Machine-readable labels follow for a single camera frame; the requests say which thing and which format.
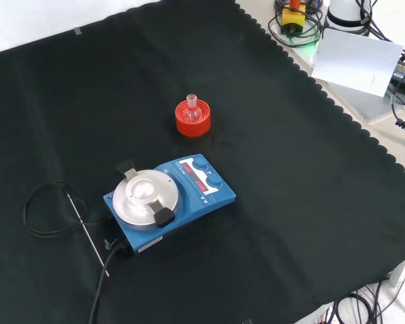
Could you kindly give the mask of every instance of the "blue knob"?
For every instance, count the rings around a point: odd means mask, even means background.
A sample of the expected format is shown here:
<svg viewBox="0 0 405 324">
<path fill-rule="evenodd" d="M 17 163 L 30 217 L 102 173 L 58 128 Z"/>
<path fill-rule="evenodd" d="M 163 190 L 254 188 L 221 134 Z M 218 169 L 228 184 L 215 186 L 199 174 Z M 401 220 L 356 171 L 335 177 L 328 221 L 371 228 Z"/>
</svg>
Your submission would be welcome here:
<svg viewBox="0 0 405 324">
<path fill-rule="evenodd" d="M 212 174 L 209 177 L 207 177 L 207 184 L 211 187 L 218 188 L 222 186 L 222 178 L 219 177 L 217 174 Z"/>
<path fill-rule="evenodd" d="M 207 170 L 209 164 L 202 157 L 197 157 L 192 162 L 193 166 L 198 170 Z"/>
</svg>

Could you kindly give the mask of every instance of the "silver plate top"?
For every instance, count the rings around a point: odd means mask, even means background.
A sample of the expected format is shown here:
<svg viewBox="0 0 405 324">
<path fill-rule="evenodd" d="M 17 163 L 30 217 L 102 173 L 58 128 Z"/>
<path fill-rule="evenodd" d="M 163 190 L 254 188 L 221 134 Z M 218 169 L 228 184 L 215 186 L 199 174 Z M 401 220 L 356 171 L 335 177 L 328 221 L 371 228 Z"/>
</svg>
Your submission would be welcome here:
<svg viewBox="0 0 405 324">
<path fill-rule="evenodd" d="M 155 228 L 150 203 L 158 200 L 164 207 L 176 211 L 178 189 L 167 174 L 157 170 L 142 170 L 130 181 L 123 179 L 115 189 L 113 206 L 117 215 L 138 230 Z"/>
</svg>

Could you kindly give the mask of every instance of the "metal rod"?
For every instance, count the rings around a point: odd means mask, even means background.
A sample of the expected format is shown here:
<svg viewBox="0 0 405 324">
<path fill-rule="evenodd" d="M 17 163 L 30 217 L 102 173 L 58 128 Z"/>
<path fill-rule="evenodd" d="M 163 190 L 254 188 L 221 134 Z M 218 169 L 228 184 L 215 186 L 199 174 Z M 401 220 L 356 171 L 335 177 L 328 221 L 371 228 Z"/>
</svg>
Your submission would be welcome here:
<svg viewBox="0 0 405 324">
<path fill-rule="evenodd" d="M 67 197 L 69 198 L 70 203 L 72 204 L 72 206 L 73 206 L 73 208 L 74 208 L 74 210 L 75 210 L 75 213 L 77 214 L 77 216 L 78 216 L 78 218 L 79 218 L 79 220 L 80 220 L 80 223 L 81 223 L 82 227 L 84 228 L 84 231 L 86 232 L 87 238 L 88 238 L 88 240 L 90 241 L 90 243 L 92 244 L 93 250 L 96 252 L 97 258 L 99 259 L 99 262 L 101 263 L 102 268 L 103 268 L 104 264 L 103 264 L 102 258 L 101 258 L 101 256 L 99 255 L 99 252 L 97 252 L 95 243 L 93 243 L 92 238 L 91 238 L 90 234 L 88 233 L 87 228 L 86 228 L 86 226 L 84 225 L 84 222 L 82 221 L 81 216 L 80 216 L 78 210 L 76 209 L 75 204 L 74 204 L 74 202 L 72 201 L 72 198 L 70 197 L 69 193 L 67 193 Z M 105 270 L 105 275 L 107 275 L 107 276 L 109 277 L 109 273 L 108 273 L 107 270 Z"/>
</svg>

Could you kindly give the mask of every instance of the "power cord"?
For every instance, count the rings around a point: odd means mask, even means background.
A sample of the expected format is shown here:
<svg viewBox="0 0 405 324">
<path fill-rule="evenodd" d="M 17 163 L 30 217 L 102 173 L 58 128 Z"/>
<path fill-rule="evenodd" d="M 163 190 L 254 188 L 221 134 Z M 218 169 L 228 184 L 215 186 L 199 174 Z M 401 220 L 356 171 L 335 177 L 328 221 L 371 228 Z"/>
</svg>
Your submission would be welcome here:
<svg viewBox="0 0 405 324">
<path fill-rule="evenodd" d="M 369 21 L 369 31 L 376 36 L 378 39 L 382 40 L 382 41 L 387 41 L 387 42 L 391 42 L 391 40 L 389 40 L 387 37 L 385 37 L 385 35 L 383 34 L 383 32 L 378 28 L 378 26 L 376 25 L 375 21 L 372 19 L 372 8 L 375 5 L 376 2 L 374 2 L 374 4 L 372 4 L 371 6 L 371 11 L 367 11 L 366 8 L 363 5 L 363 1 L 362 3 L 360 3 L 358 0 L 356 0 L 357 5 L 360 7 L 361 12 L 364 14 L 365 18 Z M 402 50 L 402 58 L 405 59 L 405 50 Z"/>
<path fill-rule="evenodd" d="M 371 305 L 369 304 L 369 302 L 366 300 L 366 298 L 364 298 L 363 296 L 358 294 L 358 290 L 356 290 L 356 293 L 350 293 L 348 295 L 346 295 L 345 297 L 336 300 L 333 303 L 332 306 L 332 311 L 331 311 L 331 315 L 330 318 L 327 320 L 327 316 L 328 316 L 328 310 L 325 313 L 325 320 L 324 323 L 325 324 L 331 324 L 331 322 L 333 321 L 334 315 L 336 315 L 337 320 L 339 321 L 340 324 L 345 324 L 342 319 L 340 318 L 339 315 L 339 304 L 341 301 L 343 301 L 344 299 L 347 298 L 355 298 L 357 299 L 357 311 L 358 311 L 358 316 L 361 322 L 361 315 L 360 315 L 360 310 L 358 309 L 358 302 L 361 302 L 362 304 L 364 304 L 364 306 L 366 307 L 366 310 L 368 312 L 368 319 L 366 324 L 378 324 L 378 318 L 380 319 L 380 324 L 383 324 L 383 316 L 382 314 L 396 301 L 396 299 L 399 296 L 399 293 L 402 289 L 402 287 L 405 284 L 405 279 L 402 282 L 402 284 L 400 285 L 398 291 L 396 292 L 396 295 L 394 296 L 393 300 L 391 300 L 391 302 L 385 307 L 383 308 L 383 310 L 381 310 L 381 305 L 379 304 L 379 292 L 381 290 L 381 285 L 382 285 L 382 281 L 380 281 L 378 283 L 377 289 L 375 291 L 375 293 L 372 292 L 372 290 L 368 287 L 365 286 L 365 288 L 371 293 L 373 299 L 374 299 L 374 305 L 373 305 L 373 309 L 371 307 Z"/>
<path fill-rule="evenodd" d="M 124 239 L 121 242 L 117 243 L 112 248 L 111 252 L 108 254 L 108 257 L 105 260 L 105 263 L 104 263 L 102 271 L 101 271 L 101 276 L 99 277 L 99 281 L 98 281 L 97 288 L 96 288 L 96 294 L 94 295 L 94 300 L 93 300 L 92 307 L 90 310 L 90 316 L 88 318 L 88 324 L 93 324 L 93 321 L 95 319 L 97 304 L 99 301 L 99 296 L 101 295 L 102 283 L 103 283 L 103 279 L 105 278 L 105 271 L 107 270 L 109 261 L 113 258 L 115 253 L 117 253 L 120 250 L 125 250 L 125 249 L 129 248 L 129 246 L 130 246 L 129 242 L 126 239 Z"/>
<path fill-rule="evenodd" d="M 65 218 L 68 219 L 70 222 L 73 224 L 66 226 L 61 229 L 57 229 L 54 231 L 41 231 L 39 229 L 33 228 L 29 222 L 28 222 L 28 206 L 30 203 L 33 201 L 34 197 L 44 190 L 47 187 L 52 187 L 52 186 L 59 186 L 63 190 L 63 193 L 65 196 L 70 199 L 70 202 L 73 204 L 74 208 L 75 202 L 78 202 L 82 205 L 82 212 L 79 215 L 80 219 L 76 219 L 75 217 L 67 217 L 67 215 L 64 213 Z M 73 191 L 76 193 L 76 195 L 71 195 L 70 191 Z M 38 185 L 35 189 L 31 191 L 31 193 L 28 195 L 26 202 L 24 203 L 24 207 L 22 209 L 22 223 L 26 230 L 32 234 L 33 236 L 36 236 L 37 238 L 61 238 L 64 237 L 74 231 L 76 231 L 81 225 L 100 225 L 103 224 L 104 222 L 110 220 L 110 218 L 107 218 L 106 220 L 100 222 L 100 223 L 87 223 L 85 220 L 88 218 L 88 208 L 86 201 L 84 199 L 84 196 L 82 193 L 73 185 L 67 184 L 61 180 L 57 181 L 52 181 L 52 182 L 45 182 L 43 184 Z"/>
<path fill-rule="evenodd" d="M 394 117 L 396 118 L 396 125 L 401 127 L 401 129 L 405 130 L 405 121 L 396 115 L 395 109 L 394 109 L 394 101 L 395 99 L 399 100 L 399 98 L 396 97 L 400 85 L 405 81 L 405 75 L 402 77 L 402 79 L 398 82 L 396 85 L 394 91 L 391 93 L 391 99 L 390 99 L 390 105 L 391 105 L 391 111 L 393 112 Z"/>
<path fill-rule="evenodd" d="M 36 196 L 36 194 L 38 194 L 45 188 L 52 187 L 52 186 L 59 186 L 63 190 L 63 193 L 65 194 L 66 198 L 68 198 L 70 200 L 70 202 L 72 203 L 73 208 L 76 209 L 74 202 L 79 202 L 82 205 L 82 212 L 80 213 L 80 215 L 78 213 L 79 220 L 73 219 L 70 217 L 66 217 L 66 219 L 70 220 L 73 224 L 66 226 L 64 228 L 61 228 L 61 229 L 54 230 L 54 231 L 40 231 L 38 229 L 34 229 L 28 223 L 28 213 L 27 213 L 28 206 L 33 201 L 33 198 Z M 70 191 L 75 192 L 76 195 L 71 195 Z M 24 203 L 23 210 L 22 210 L 22 222 L 24 224 L 24 227 L 27 229 L 27 231 L 30 234 L 32 234 L 33 236 L 36 236 L 37 238 L 60 238 L 60 237 L 66 236 L 66 235 L 76 231 L 81 225 L 100 225 L 111 219 L 111 218 L 107 218 L 106 220 L 104 220 L 100 223 L 87 223 L 87 222 L 85 222 L 85 220 L 87 218 L 88 218 L 88 208 L 87 208 L 87 204 L 86 204 L 86 201 L 85 201 L 82 193 L 75 186 L 73 186 L 71 184 L 67 184 L 61 180 L 45 182 L 43 184 L 38 185 L 28 195 L 26 202 Z M 99 282 L 97 284 L 96 294 L 94 295 L 93 304 L 92 304 L 92 307 L 90 310 L 90 317 L 88 319 L 89 324 L 93 323 L 93 320 L 95 317 L 97 304 L 99 301 L 99 296 L 101 294 L 102 283 L 105 278 L 105 272 L 106 272 L 106 269 L 108 267 L 110 260 L 119 250 L 127 249 L 129 246 L 130 246 L 129 242 L 126 239 L 124 239 L 120 242 L 118 240 L 115 240 L 113 243 L 107 242 L 106 247 L 107 247 L 107 249 L 110 249 L 111 252 L 108 254 L 108 257 L 104 262 L 104 265 L 103 265 L 103 268 L 101 271 L 101 276 L 100 276 Z"/>
<path fill-rule="evenodd" d="M 287 0 L 275 0 L 275 17 L 270 19 L 268 23 L 268 29 L 271 34 L 271 36 L 279 43 L 288 46 L 288 47 L 305 47 L 308 45 L 316 44 L 319 40 L 319 37 L 322 33 L 323 30 L 323 25 L 321 23 L 323 19 L 323 12 L 321 11 L 321 7 L 323 6 L 323 0 L 309 0 L 307 2 L 302 2 L 302 5 L 306 5 L 306 11 L 301 11 L 299 9 L 293 9 L 288 7 L 290 2 L 287 2 Z M 299 12 L 304 15 L 305 20 L 311 21 L 313 24 L 312 26 L 305 30 L 304 32 L 294 32 L 291 30 L 288 30 L 287 28 L 283 27 L 281 25 L 281 22 L 279 21 L 279 16 L 282 14 L 282 11 L 284 8 L 292 11 L 292 12 Z M 279 26 L 279 29 L 286 34 L 286 36 L 289 39 L 292 39 L 294 37 L 296 38 L 315 38 L 314 40 L 310 42 L 305 42 L 305 43 L 300 43 L 300 44 L 294 44 L 292 42 L 287 43 L 284 39 L 276 35 L 271 29 L 272 22 L 276 21 L 277 25 Z"/>
</svg>

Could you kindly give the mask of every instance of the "cable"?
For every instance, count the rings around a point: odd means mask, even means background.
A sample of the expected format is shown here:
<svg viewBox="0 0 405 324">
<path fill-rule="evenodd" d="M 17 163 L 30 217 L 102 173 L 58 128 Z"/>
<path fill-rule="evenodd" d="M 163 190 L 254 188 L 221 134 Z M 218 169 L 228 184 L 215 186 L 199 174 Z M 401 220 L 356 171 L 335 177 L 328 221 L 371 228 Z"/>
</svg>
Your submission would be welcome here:
<svg viewBox="0 0 405 324">
<path fill-rule="evenodd" d="M 331 322 L 333 321 L 333 318 L 335 317 L 335 310 L 337 309 L 337 307 L 338 307 L 338 301 L 335 300 L 333 302 L 333 306 L 331 307 L 331 314 L 330 314 L 329 320 L 327 320 L 327 314 L 328 314 L 329 310 L 327 309 L 327 312 L 325 313 L 325 320 L 324 320 L 325 324 L 331 324 Z"/>
<path fill-rule="evenodd" d="M 101 288 L 102 288 L 102 283 L 103 283 L 103 278 L 105 277 L 105 271 L 107 270 L 109 261 L 111 260 L 111 258 L 113 257 L 113 255 L 120 249 L 122 249 L 123 246 L 121 244 L 118 244 L 116 246 L 113 247 L 113 249 L 111 250 L 111 252 L 108 254 L 107 259 L 105 260 L 105 263 L 103 265 L 102 271 L 101 271 L 101 276 L 99 278 L 98 284 L 97 284 L 97 288 L 96 288 L 96 294 L 94 295 L 94 300 L 92 303 L 92 308 L 90 310 L 90 316 L 88 318 L 88 324 L 92 324 L 93 323 L 93 319 L 95 317 L 95 313 L 96 313 L 96 308 L 97 308 L 97 302 L 99 300 L 99 295 L 101 294 Z"/>
<path fill-rule="evenodd" d="M 345 324 L 345 323 L 342 321 L 342 319 L 339 315 L 339 304 L 341 301 L 343 301 L 344 299 L 347 299 L 347 298 L 356 298 L 357 301 L 360 301 L 361 303 L 363 303 L 368 312 L 368 320 L 367 320 L 366 324 L 374 323 L 373 322 L 373 311 L 372 311 L 371 305 L 368 303 L 366 298 L 364 298 L 363 296 L 360 296 L 358 294 L 349 293 L 348 295 L 346 295 L 345 297 L 343 297 L 337 301 L 337 306 L 336 306 L 336 309 L 334 310 L 334 312 L 336 313 L 337 320 L 339 321 L 340 324 Z"/>
<path fill-rule="evenodd" d="M 381 285 L 382 284 L 383 284 L 382 281 L 380 281 L 378 283 L 377 290 L 375 291 L 375 298 L 374 298 L 374 301 L 373 301 L 373 314 L 372 314 L 372 317 L 373 317 L 373 322 L 375 324 L 378 324 L 377 305 L 379 304 L 379 302 L 378 302 L 379 291 L 381 290 Z"/>
<path fill-rule="evenodd" d="M 378 302 L 378 300 L 376 299 L 375 294 L 372 292 L 372 290 L 371 290 L 368 286 L 365 286 L 365 288 L 371 293 L 371 295 L 372 295 L 372 297 L 373 297 L 373 300 L 376 300 L 376 301 L 377 301 L 377 306 L 378 306 L 378 309 L 379 309 L 379 317 L 380 317 L 380 319 L 381 319 L 381 324 L 383 324 L 383 315 L 381 314 L 381 306 L 379 306 L 379 302 Z"/>
<path fill-rule="evenodd" d="M 63 192 L 67 198 L 70 198 L 74 201 L 78 201 L 79 203 L 82 204 L 82 212 L 81 212 L 81 221 L 79 219 L 72 219 L 70 217 L 65 217 L 66 219 L 70 220 L 73 224 L 61 228 L 61 229 L 56 229 L 54 231 L 40 231 L 38 229 L 34 229 L 31 225 L 28 223 L 28 213 L 27 209 L 29 204 L 32 202 L 34 196 L 39 193 L 42 189 L 45 189 L 46 187 L 49 186 L 60 186 L 63 189 Z M 71 196 L 69 193 L 69 189 L 74 191 L 76 193 L 76 196 Z M 35 189 L 31 191 L 31 193 L 28 195 L 26 202 L 24 203 L 24 207 L 22 209 L 22 223 L 26 230 L 32 234 L 33 236 L 36 236 L 37 238 L 60 238 L 63 236 L 66 236 L 74 231 L 76 231 L 81 225 L 100 225 L 104 223 L 105 221 L 109 220 L 107 218 L 106 220 L 100 222 L 100 223 L 86 223 L 84 220 L 88 217 L 88 209 L 87 209 L 87 204 L 86 201 L 84 200 L 84 197 L 82 193 L 73 185 L 71 184 L 66 184 L 65 182 L 61 180 L 57 181 L 52 181 L 52 182 L 45 182 L 43 184 L 38 185 Z"/>
<path fill-rule="evenodd" d="M 394 93 L 394 92 L 391 90 L 390 87 L 388 87 L 387 90 L 388 90 L 391 94 Z M 396 97 L 396 100 L 399 101 L 399 103 L 401 103 L 403 106 L 405 106 L 405 101 L 404 101 L 404 100 L 402 100 L 402 99 L 399 98 L 399 97 Z"/>
<path fill-rule="evenodd" d="M 327 316 L 329 314 L 329 309 L 327 308 L 327 310 L 325 311 L 325 317 L 324 317 L 324 323 L 327 324 Z"/>
<path fill-rule="evenodd" d="M 371 12 L 367 11 L 365 6 L 364 6 L 364 2 L 360 3 L 358 2 L 358 0 L 356 0 L 357 5 L 360 7 L 360 10 L 365 14 L 366 19 L 369 22 L 369 31 L 375 35 L 377 38 L 383 40 L 383 41 L 387 41 L 387 42 L 391 42 L 391 40 L 389 40 L 387 37 L 385 37 L 385 35 L 383 34 L 383 32 L 378 28 L 377 24 L 375 23 L 375 21 L 372 19 L 372 8 L 373 6 L 376 4 L 377 1 L 374 2 L 374 4 L 372 4 L 371 6 Z M 405 50 L 402 50 L 402 57 L 405 57 Z"/>
<path fill-rule="evenodd" d="M 405 130 L 405 121 L 400 119 L 397 115 L 396 112 L 394 110 L 394 100 L 396 98 L 396 95 L 399 91 L 399 87 L 400 85 L 403 83 L 403 81 L 405 81 L 405 75 L 402 77 L 402 79 L 398 82 L 398 84 L 396 85 L 394 92 L 391 93 L 391 100 L 390 100 L 390 104 L 391 104 L 391 111 L 393 112 L 394 117 L 396 118 L 396 125 L 401 127 L 401 129 Z"/>
<path fill-rule="evenodd" d="M 323 12 L 321 11 L 321 7 L 323 6 L 323 0 L 310 0 L 308 2 L 302 2 L 302 5 L 306 5 L 306 10 L 301 11 L 299 9 L 294 9 L 288 7 L 290 3 L 287 2 L 286 0 L 275 0 L 275 17 L 270 19 L 268 23 L 268 29 L 271 34 L 271 36 L 279 43 L 288 46 L 288 47 L 305 47 L 308 45 L 313 45 L 316 44 L 320 38 L 323 25 L 321 23 L 323 19 Z M 282 14 L 283 9 L 286 8 L 292 12 L 298 12 L 304 15 L 305 20 L 313 22 L 313 25 L 305 30 L 304 32 L 293 32 L 291 30 L 288 30 L 284 26 L 281 25 L 281 22 L 279 21 L 278 17 Z M 316 37 L 316 39 L 306 42 L 306 43 L 300 43 L 300 44 L 294 44 L 294 43 L 287 43 L 284 39 L 280 38 L 276 33 L 274 33 L 271 29 L 271 23 L 273 21 L 276 21 L 277 25 L 279 26 L 279 29 L 286 34 L 286 37 L 289 39 L 291 38 L 311 38 L 311 37 Z"/>
<path fill-rule="evenodd" d="M 360 321 L 360 324 L 362 324 L 362 317 L 360 315 L 360 307 L 358 307 L 358 298 L 356 298 L 356 301 L 357 301 L 358 320 Z"/>
<path fill-rule="evenodd" d="M 400 290 L 402 289 L 402 287 L 404 286 L 404 284 L 405 284 L 405 279 L 404 279 L 404 281 L 402 282 L 402 285 L 400 285 L 399 290 L 398 290 L 398 292 L 396 292 L 396 295 L 394 296 L 393 300 L 377 315 L 377 317 L 378 317 L 379 315 L 381 315 L 382 313 L 384 313 L 384 311 L 385 311 L 387 308 L 389 308 L 389 307 L 394 303 L 394 301 L 396 300 L 396 298 L 399 296 Z"/>
</svg>

